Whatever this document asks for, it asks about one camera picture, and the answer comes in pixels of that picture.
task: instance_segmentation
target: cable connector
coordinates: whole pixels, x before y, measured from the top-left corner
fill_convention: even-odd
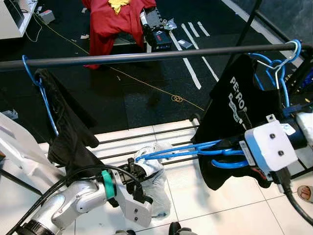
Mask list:
[[[284,185],[284,186],[290,186],[291,183],[291,175],[287,167],[284,167],[278,171],[271,171],[270,172],[273,182],[277,185]]]

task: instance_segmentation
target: black floor mat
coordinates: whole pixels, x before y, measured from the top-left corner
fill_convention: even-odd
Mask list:
[[[245,22],[220,0],[156,0],[156,5],[165,19],[174,18],[177,25],[200,21],[210,35],[232,34],[242,31]]]
[[[89,40],[81,40],[82,34],[89,33],[89,12],[81,12],[81,1],[77,0],[39,0],[37,6],[43,10],[51,9],[56,20],[49,24],[56,31],[89,50]],[[232,46],[244,21],[221,1],[163,1],[157,0],[157,6],[164,18],[175,18],[178,29],[174,31],[176,38],[189,41],[180,27],[192,22],[201,38],[197,39],[200,48]],[[197,26],[201,21],[212,35],[205,37]],[[35,38],[38,25],[31,19],[27,32]],[[251,38],[251,44],[267,44],[261,36]],[[37,43],[29,41],[25,36],[20,39],[0,40],[1,61],[21,60],[26,54],[30,59],[85,56],[86,53],[59,37],[47,27],[43,27]],[[139,53],[136,46],[114,47],[112,53]],[[221,74],[227,62],[227,56],[207,57],[217,75]],[[182,59],[157,62],[139,62],[111,65],[144,82],[183,98],[205,108],[209,92],[216,83],[201,58],[189,58],[202,89],[198,90]],[[95,134],[116,130],[125,130],[139,126],[154,125],[187,119],[194,112],[203,114],[197,107],[183,101],[176,103],[171,96],[139,83],[106,66],[100,70],[88,70],[82,66],[49,68],[70,91],[82,106],[98,121],[92,129]],[[49,139],[51,132],[45,107],[37,89],[32,85],[25,71],[1,73],[0,111],[16,109],[17,120],[33,134],[38,142]]]

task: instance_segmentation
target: black t-shirt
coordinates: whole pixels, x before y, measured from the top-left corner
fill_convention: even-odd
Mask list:
[[[256,62],[248,55],[241,55],[223,74],[210,96],[212,102],[193,138],[194,143],[230,138],[223,145],[232,145],[243,140],[246,129],[266,122],[266,116],[281,114],[280,99],[277,90],[262,91],[254,83]],[[238,169],[221,169],[212,165],[211,160],[223,162],[240,161],[239,156],[203,156],[199,155],[199,165],[204,181],[213,190],[217,190],[230,177],[251,176],[260,186],[268,188],[268,182],[260,171],[249,166]]]

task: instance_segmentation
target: red cloth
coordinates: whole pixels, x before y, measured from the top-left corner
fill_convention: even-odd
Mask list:
[[[119,32],[132,34],[136,43],[143,47],[140,12],[143,8],[156,6],[155,0],[131,0],[115,14],[108,0],[82,0],[90,11],[90,55],[110,54],[114,37]],[[97,69],[99,65],[87,65]]]

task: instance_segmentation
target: blue hanger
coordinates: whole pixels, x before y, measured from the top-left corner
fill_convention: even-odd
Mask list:
[[[47,96],[46,96],[46,93],[45,93],[45,88],[43,86],[43,82],[42,82],[42,79],[40,78],[39,81],[36,81],[34,76],[31,74],[30,72],[30,69],[26,63],[27,61],[27,56],[26,55],[23,55],[22,56],[22,60],[23,60],[23,64],[24,64],[24,67],[25,67],[25,70],[28,74],[28,76],[30,77],[30,79],[32,80],[32,82],[37,86],[39,87],[39,90],[40,90],[40,93],[43,97],[43,100],[44,100],[44,103],[45,103],[45,108],[47,109],[47,112],[48,112],[48,117],[49,117],[49,120],[51,122],[51,125],[52,125],[52,128],[53,128],[53,131],[55,133],[56,136],[59,135],[59,132],[57,130],[57,127],[54,123],[54,120],[53,120],[53,117],[52,117],[52,114],[51,114],[51,111],[50,111],[50,107],[49,107],[49,103],[48,103],[48,99],[47,99]]]
[[[145,159],[145,160],[164,159],[164,158],[166,159],[166,158],[187,156],[187,155],[194,155],[194,154],[210,155],[210,156],[212,155],[244,155],[242,150],[232,150],[232,149],[213,150],[213,151],[203,150],[203,149],[214,146],[218,142],[220,142],[220,140],[161,150],[158,152],[141,155],[140,157],[137,157],[135,161],[138,162],[140,159]],[[173,152],[177,150],[185,150],[185,149],[190,149],[190,148],[194,148],[195,150],[190,151],[190,152],[183,152],[183,153],[164,154],[164,153],[169,153],[169,152]],[[244,167],[248,165],[247,160],[242,161],[242,162],[236,162],[236,163],[220,163],[216,160],[212,160],[211,163],[215,167],[227,168],[227,169],[240,168],[240,167]]]
[[[258,62],[260,64],[262,64],[262,65],[267,67],[266,68],[266,73],[267,73],[269,79],[271,80],[273,86],[275,86],[277,89],[279,89],[279,82],[281,83],[282,88],[284,90],[284,95],[285,95],[285,105],[286,105],[286,107],[289,107],[290,106],[289,95],[288,95],[288,90],[287,90],[287,87],[286,87],[286,84],[285,84],[285,81],[284,81],[285,72],[286,72],[285,64],[286,63],[290,63],[290,62],[294,61],[296,58],[299,57],[300,52],[301,52],[301,43],[297,39],[292,40],[292,41],[287,42],[287,43],[295,43],[296,47],[295,47],[295,50],[294,50],[293,54],[289,58],[285,59],[284,61],[281,61],[281,60],[273,60],[273,61],[271,61],[266,56],[264,56],[262,54],[258,54],[258,53],[249,53],[249,55],[259,57],[259,58],[265,60],[266,62],[268,62],[268,64],[266,64],[266,63],[258,60]],[[275,70],[275,80],[273,79],[272,75],[269,72],[270,69],[271,70]],[[280,70],[281,70],[281,75],[278,78],[278,72]],[[257,82],[259,83],[260,89],[264,90],[264,87],[261,84],[260,79],[258,78],[258,76],[256,74],[254,74],[254,77],[257,80]]]

